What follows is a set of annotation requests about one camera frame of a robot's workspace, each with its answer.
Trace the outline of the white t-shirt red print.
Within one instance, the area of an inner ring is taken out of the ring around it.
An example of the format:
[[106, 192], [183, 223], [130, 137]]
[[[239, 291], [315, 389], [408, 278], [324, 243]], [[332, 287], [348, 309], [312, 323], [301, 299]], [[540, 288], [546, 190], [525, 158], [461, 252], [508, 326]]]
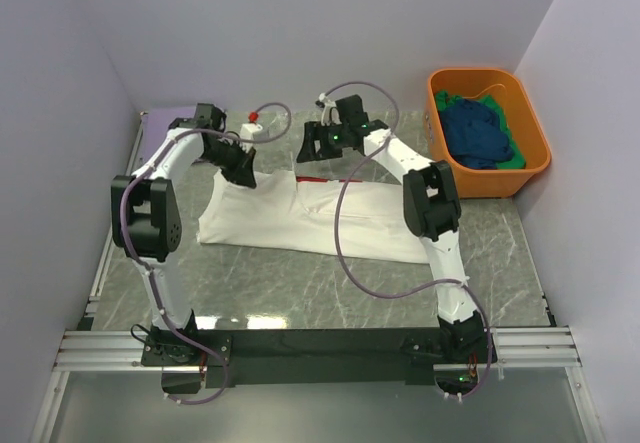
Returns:
[[[337, 254], [334, 213], [342, 183], [298, 177], [292, 171], [258, 173], [257, 187], [233, 185], [214, 176], [211, 199], [199, 217], [201, 244]], [[340, 211], [344, 256], [426, 264], [427, 254], [408, 230], [398, 185], [356, 181]]]

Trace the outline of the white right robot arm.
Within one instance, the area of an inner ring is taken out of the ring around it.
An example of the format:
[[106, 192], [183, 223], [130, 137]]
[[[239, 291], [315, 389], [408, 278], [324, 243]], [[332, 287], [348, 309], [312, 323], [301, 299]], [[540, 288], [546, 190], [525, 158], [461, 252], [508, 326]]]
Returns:
[[471, 294], [459, 246], [461, 204], [450, 165], [434, 161], [412, 150], [395, 135], [395, 128], [372, 120], [358, 95], [332, 100], [320, 94], [316, 105], [322, 116], [304, 124], [299, 163], [343, 156], [346, 148], [359, 152], [364, 166], [374, 161], [390, 173], [402, 190], [402, 215], [409, 232], [424, 249], [433, 280], [398, 294], [383, 294], [357, 280], [346, 263], [340, 242], [340, 217], [349, 175], [340, 188], [333, 221], [334, 246], [347, 278], [364, 293], [379, 299], [400, 299], [434, 287], [441, 331], [439, 350], [444, 358], [460, 362], [474, 344], [488, 336], [484, 310]]

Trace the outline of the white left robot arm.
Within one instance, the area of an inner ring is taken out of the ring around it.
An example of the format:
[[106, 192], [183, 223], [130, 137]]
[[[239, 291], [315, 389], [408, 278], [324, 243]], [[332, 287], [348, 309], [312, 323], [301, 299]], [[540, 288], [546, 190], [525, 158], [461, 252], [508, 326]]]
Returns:
[[140, 272], [152, 306], [152, 337], [176, 364], [193, 362], [200, 351], [194, 311], [187, 302], [172, 254], [182, 240], [174, 184], [198, 160], [220, 169], [232, 184], [257, 187], [249, 139], [225, 136], [226, 114], [199, 103], [190, 118], [176, 118], [150, 158], [130, 176], [111, 182], [113, 241]]

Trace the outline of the folded lavender t-shirt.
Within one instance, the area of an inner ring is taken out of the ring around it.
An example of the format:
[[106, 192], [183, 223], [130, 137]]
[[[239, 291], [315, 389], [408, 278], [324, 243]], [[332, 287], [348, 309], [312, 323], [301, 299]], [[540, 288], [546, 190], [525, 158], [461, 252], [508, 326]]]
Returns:
[[148, 111], [143, 123], [142, 143], [145, 153], [153, 153], [164, 141], [170, 124], [177, 118], [192, 118], [196, 106], [154, 108]]

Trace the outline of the blue t-shirt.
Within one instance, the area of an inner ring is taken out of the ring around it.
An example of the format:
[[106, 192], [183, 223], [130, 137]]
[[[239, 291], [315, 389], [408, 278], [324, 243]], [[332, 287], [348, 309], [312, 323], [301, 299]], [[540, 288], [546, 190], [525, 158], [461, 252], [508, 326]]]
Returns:
[[439, 111], [449, 154], [474, 170], [494, 170], [515, 152], [496, 111], [476, 100], [458, 99]]

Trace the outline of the orange plastic bin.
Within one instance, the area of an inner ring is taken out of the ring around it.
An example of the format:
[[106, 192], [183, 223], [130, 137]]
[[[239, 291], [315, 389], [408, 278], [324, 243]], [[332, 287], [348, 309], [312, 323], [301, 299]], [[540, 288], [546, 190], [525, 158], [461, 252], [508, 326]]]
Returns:
[[[506, 116], [506, 123], [522, 152], [526, 166], [514, 170], [476, 170], [460, 165], [449, 154], [438, 116], [435, 95], [450, 94], [475, 99], [489, 95]], [[442, 68], [426, 84], [424, 128], [432, 158], [447, 161], [462, 198], [509, 198], [551, 162], [551, 151], [528, 95], [520, 80], [498, 68]]]

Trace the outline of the green t-shirt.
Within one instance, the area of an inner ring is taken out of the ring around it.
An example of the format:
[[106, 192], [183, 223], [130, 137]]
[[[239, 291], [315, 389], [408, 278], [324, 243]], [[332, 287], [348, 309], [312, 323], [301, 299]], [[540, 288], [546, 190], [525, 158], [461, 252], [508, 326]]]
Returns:
[[[435, 94], [435, 103], [436, 103], [436, 108], [437, 108], [437, 111], [438, 111], [438, 116], [439, 116], [439, 111], [441, 109], [443, 109], [446, 106], [447, 103], [453, 103], [454, 101], [456, 101], [458, 99], [462, 99], [462, 98], [463, 98], [462, 96], [450, 94], [445, 90], [437, 92]], [[505, 163], [499, 163], [498, 164], [498, 168], [494, 169], [494, 170], [519, 170], [519, 169], [524, 169], [526, 167], [525, 157], [523, 156], [522, 152], [520, 151], [517, 143], [515, 142], [515, 140], [513, 138], [512, 132], [508, 127], [507, 119], [506, 119], [506, 116], [505, 116], [505, 113], [504, 113], [504, 110], [502, 109], [502, 107], [490, 95], [482, 96], [479, 99], [469, 99], [469, 100], [476, 100], [476, 101], [479, 101], [481, 103], [484, 103], [489, 108], [493, 109], [494, 111], [496, 111], [498, 113], [499, 118], [500, 118], [501, 129], [509, 137], [511, 147], [513, 148], [513, 150], [515, 152], [514, 157], [510, 161], [507, 161]]]

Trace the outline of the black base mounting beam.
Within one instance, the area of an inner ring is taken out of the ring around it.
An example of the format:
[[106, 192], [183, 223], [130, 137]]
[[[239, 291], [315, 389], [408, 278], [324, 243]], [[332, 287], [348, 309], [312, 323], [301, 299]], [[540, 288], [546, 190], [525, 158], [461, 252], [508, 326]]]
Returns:
[[206, 386], [214, 388], [224, 382], [224, 366], [230, 387], [388, 381], [433, 385], [436, 364], [497, 361], [485, 337], [456, 350], [436, 328], [200, 330], [195, 341], [217, 355], [161, 331], [157, 341], [147, 338], [141, 364], [204, 366]]

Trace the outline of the aluminium extrusion rail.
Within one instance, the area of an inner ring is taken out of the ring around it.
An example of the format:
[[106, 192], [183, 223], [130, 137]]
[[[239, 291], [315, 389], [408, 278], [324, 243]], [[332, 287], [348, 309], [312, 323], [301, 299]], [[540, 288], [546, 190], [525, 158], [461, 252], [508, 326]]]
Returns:
[[[567, 327], [494, 328], [499, 369], [575, 368], [582, 365]], [[53, 369], [58, 372], [161, 372], [141, 363], [143, 344], [124, 331], [68, 331]]]

